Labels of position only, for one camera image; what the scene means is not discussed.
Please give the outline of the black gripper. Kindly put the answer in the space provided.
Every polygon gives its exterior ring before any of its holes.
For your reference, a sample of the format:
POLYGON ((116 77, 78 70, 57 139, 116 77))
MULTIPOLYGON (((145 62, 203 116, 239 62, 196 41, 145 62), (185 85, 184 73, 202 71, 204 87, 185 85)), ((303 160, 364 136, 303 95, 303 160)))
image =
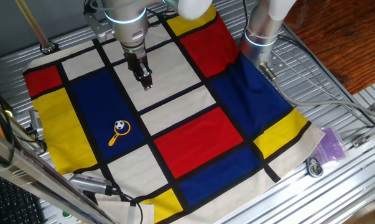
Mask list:
POLYGON ((148 68, 146 49, 144 46, 129 48, 123 47, 124 56, 127 60, 128 69, 133 72, 136 78, 140 78, 145 91, 153 87, 152 70, 148 68))

